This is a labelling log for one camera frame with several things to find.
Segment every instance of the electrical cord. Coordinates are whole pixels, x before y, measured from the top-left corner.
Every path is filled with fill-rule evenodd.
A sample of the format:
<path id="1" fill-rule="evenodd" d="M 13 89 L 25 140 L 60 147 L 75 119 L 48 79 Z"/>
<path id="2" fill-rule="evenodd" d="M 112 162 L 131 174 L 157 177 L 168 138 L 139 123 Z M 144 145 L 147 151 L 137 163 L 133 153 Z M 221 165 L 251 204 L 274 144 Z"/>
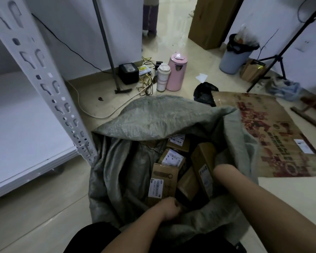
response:
<path id="1" fill-rule="evenodd" d="M 104 116 L 104 117 L 97 117 L 95 115 L 92 115 L 92 114 L 89 114 L 87 111 L 85 111 L 81 104 L 80 104 L 80 94 L 78 92 L 78 90 L 67 80 L 64 80 L 65 82 L 67 82 L 77 93 L 77 102 L 78 102 L 78 106 L 79 108 L 82 110 L 82 112 L 84 112 L 85 114 L 89 115 L 90 117 L 93 117 L 93 118 L 96 118 L 96 119 L 106 119 L 106 118 L 109 118 L 111 115 L 113 115 L 119 108 L 121 108 L 122 106 L 124 106 L 127 102 L 129 102 L 131 99 L 133 99 L 134 97 L 140 95 L 144 90 L 146 90 L 149 86 L 147 85 L 145 88 L 143 88 L 142 90 L 139 91 L 139 93 L 136 93 L 135 95 L 133 95 L 131 98 L 129 98 L 126 102 L 124 102 L 122 105 L 120 105 L 119 107 L 117 107 L 111 114 L 107 115 L 107 116 Z"/>
<path id="2" fill-rule="evenodd" d="M 32 16 L 34 16 L 59 42 L 62 42 L 55 34 L 52 30 L 49 29 L 49 27 L 47 27 L 37 16 L 35 16 L 33 13 L 32 13 Z M 95 67 L 92 63 L 90 63 L 89 61 L 85 60 L 80 54 L 78 54 L 75 50 L 72 50 L 66 43 L 62 42 L 65 46 L 67 46 L 67 48 L 69 50 L 71 50 L 72 52 L 74 52 L 76 55 L 79 55 L 79 57 L 81 59 L 83 59 L 85 62 L 89 63 L 90 65 L 92 65 L 94 68 L 100 70 L 101 72 L 103 73 L 109 73 L 109 72 L 105 72 L 105 71 L 102 71 L 100 68 L 98 67 Z"/>
<path id="3" fill-rule="evenodd" d="M 279 28 L 276 30 L 276 32 L 273 34 L 273 36 L 271 38 L 269 38 L 269 40 L 265 43 L 265 45 L 260 49 L 260 53 L 259 56 L 257 57 L 257 60 L 259 60 L 259 57 L 261 55 L 262 50 L 264 49 L 264 47 L 267 45 L 267 43 L 275 36 L 275 34 L 277 33 L 277 31 L 279 30 Z"/>
<path id="4" fill-rule="evenodd" d="M 301 19 L 300 19 L 300 17 L 299 17 L 299 11 L 301 10 L 301 8 L 302 8 L 303 4 L 304 4 L 306 1 L 308 1 L 308 0 L 304 0 L 304 1 L 303 1 L 303 3 L 301 3 L 301 5 L 299 6 L 299 8 L 297 9 L 297 19 L 298 19 L 298 20 L 299 20 L 299 22 L 301 22 L 301 23 L 305 23 L 305 22 L 307 22 L 307 21 L 303 21 L 303 20 L 301 20 Z"/>

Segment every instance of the white cable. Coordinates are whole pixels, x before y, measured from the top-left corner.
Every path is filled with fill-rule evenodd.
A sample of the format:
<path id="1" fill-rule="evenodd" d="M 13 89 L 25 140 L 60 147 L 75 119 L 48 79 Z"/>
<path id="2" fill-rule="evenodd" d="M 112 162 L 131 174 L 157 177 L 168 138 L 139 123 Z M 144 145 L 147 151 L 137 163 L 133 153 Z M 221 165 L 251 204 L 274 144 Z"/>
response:
<path id="1" fill-rule="evenodd" d="M 133 99 L 134 97 L 138 96 L 140 93 L 142 93 L 144 90 L 146 90 L 148 87 L 151 86 L 151 84 L 147 85 L 145 88 L 143 88 L 140 92 L 138 92 L 137 94 L 135 94 L 134 96 L 132 96 L 131 98 L 129 98 L 126 102 L 124 102 L 122 105 L 120 105 L 119 107 L 117 107 L 111 114 L 109 114 L 108 116 L 105 116 L 105 117 L 97 117 L 97 116 L 94 116 L 92 114 L 89 114 L 87 111 L 83 110 L 83 108 L 81 107 L 81 104 L 80 104 L 80 94 L 78 93 L 78 90 L 67 80 L 65 80 L 65 82 L 67 82 L 71 87 L 73 87 L 73 89 L 76 91 L 77 93 L 77 102 L 78 102 L 78 106 L 80 107 L 80 109 L 82 110 L 82 112 L 84 112 L 85 114 L 93 117 L 93 118 L 96 118 L 96 119 L 106 119 L 106 118 L 109 118 L 111 115 L 113 115 L 119 108 L 121 108 L 122 106 L 124 106 L 127 102 L 129 102 L 131 99 Z"/>

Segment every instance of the hand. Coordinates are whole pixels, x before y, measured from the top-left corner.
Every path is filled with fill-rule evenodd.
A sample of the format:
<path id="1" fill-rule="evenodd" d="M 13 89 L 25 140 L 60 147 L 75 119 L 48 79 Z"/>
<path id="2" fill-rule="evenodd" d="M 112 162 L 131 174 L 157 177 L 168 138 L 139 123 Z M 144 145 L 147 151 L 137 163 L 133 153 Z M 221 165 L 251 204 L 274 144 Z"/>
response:
<path id="1" fill-rule="evenodd" d="M 163 221 L 172 220 L 181 212 L 179 203 L 174 197 L 162 199 L 152 208 L 155 208 L 158 213 L 163 215 Z"/>

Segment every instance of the purple cloth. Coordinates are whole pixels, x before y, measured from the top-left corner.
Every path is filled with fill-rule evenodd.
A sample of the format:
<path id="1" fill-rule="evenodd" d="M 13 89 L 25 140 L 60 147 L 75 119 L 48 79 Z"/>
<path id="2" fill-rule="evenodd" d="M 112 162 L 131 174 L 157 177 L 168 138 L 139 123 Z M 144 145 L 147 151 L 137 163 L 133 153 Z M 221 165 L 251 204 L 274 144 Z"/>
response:
<path id="1" fill-rule="evenodd" d="M 157 35 L 158 8 L 159 5 L 143 6 L 143 30 L 148 30 L 154 36 Z"/>

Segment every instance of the person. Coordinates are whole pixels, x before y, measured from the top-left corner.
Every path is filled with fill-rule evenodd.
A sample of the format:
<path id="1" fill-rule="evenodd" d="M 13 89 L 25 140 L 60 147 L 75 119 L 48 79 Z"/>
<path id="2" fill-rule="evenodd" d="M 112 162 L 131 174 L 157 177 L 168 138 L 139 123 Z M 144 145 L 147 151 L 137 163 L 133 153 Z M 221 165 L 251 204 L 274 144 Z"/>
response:
<path id="1" fill-rule="evenodd" d="M 218 165 L 213 177 L 236 199 L 268 252 L 316 252 L 316 225 L 298 211 L 253 183 L 232 165 Z M 94 253 L 154 252 L 151 244 L 160 224 L 176 218 L 180 211 L 177 201 L 169 197 L 147 210 L 122 233 L 107 223 L 89 225 L 74 236 L 65 253 L 80 248 Z M 164 251 L 205 252 L 209 247 L 214 252 L 237 252 L 216 231 L 198 234 L 183 245 Z"/>

